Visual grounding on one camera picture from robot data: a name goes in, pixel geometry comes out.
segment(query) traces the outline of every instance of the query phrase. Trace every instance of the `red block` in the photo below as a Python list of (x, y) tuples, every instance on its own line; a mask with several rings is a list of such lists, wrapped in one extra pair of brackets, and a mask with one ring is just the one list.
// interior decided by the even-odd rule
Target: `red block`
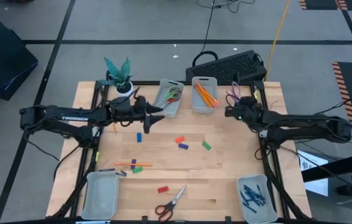
[(176, 143), (180, 143), (182, 141), (184, 141), (184, 136), (181, 136), (180, 138), (176, 138)]
[(158, 188), (158, 193), (167, 192), (167, 191), (169, 191), (169, 187), (168, 186)]

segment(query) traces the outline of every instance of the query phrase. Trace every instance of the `white paper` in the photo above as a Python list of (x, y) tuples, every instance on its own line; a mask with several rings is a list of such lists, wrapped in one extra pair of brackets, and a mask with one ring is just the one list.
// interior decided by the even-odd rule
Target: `white paper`
[[(298, 150), (298, 153), (301, 154), (302, 156), (306, 157), (310, 161), (315, 162), (318, 165), (324, 165), (324, 164), (328, 163), (328, 161), (326, 159), (322, 159), (320, 157), (313, 156), (307, 152), (303, 152), (301, 150)], [(301, 171), (316, 167), (316, 165), (314, 165), (313, 163), (311, 163), (307, 159), (303, 158), (302, 156), (299, 156)], [(311, 192), (320, 194), (320, 195), (328, 196), (328, 179), (314, 180), (314, 181), (306, 182), (305, 189), (309, 190)]]

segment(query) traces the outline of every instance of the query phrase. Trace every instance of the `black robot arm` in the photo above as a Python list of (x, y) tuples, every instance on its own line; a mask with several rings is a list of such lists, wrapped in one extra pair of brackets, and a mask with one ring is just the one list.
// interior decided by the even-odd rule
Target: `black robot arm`
[(265, 111), (251, 96), (242, 97), (234, 106), (226, 106), (225, 116), (245, 122), (251, 131), (276, 149), (286, 140), (326, 139), (346, 143), (351, 139), (351, 125), (345, 119), (323, 114), (283, 115)]
[[(46, 130), (59, 133), (66, 137), (73, 137), (80, 147), (91, 147), (97, 130), (111, 123), (121, 123), (128, 126), (134, 121), (143, 123), (144, 132), (149, 133), (150, 127), (164, 118), (151, 113), (162, 111), (161, 108), (151, 106), (144, 96), (134, 97), (135, 104), (130, 104), (130, 96), (122, 96), (108, 101), (105, 106), (92, 110), (60, 108), (57, 106), (35, 105), (20, 110), (21, 129), (33, 134), (36, 131)], [(91, 126), (73, 126), (62, 121), (86, 121)]]

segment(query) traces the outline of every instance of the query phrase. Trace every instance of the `potted plant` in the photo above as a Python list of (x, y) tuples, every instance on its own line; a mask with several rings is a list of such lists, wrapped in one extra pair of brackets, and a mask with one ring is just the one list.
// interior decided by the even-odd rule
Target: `potted plant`
[(116, 87), (116, 91), (120, 96), (128, 96), (134, 91), (133, 84), (130, 81), (130, 61), (126, 58), (126, 61), (121, 66), (120, 70), (106, 57), (103, 58), (105, 64), (108, 67), (107, 74), (109, 74), (109, 80), (101, 80), (104, 85), (113, 85)]

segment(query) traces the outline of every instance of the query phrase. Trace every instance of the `green block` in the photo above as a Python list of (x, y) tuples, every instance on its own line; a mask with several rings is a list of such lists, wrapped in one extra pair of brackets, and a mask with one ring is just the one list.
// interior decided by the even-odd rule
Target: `green block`
[(211, 149), (212, 149), (212, 147), (211, 147), (208, 143), (206, 143), (206, 142), (202, 142), (202, 145), (203, 145), (203, 147), (205, 147), (207, 150), (211, 150)]
[(133, 169), (134, 174), (141, 172), (141, 171), (143, 171), (143, 167), (136, 167), (135, 169)]

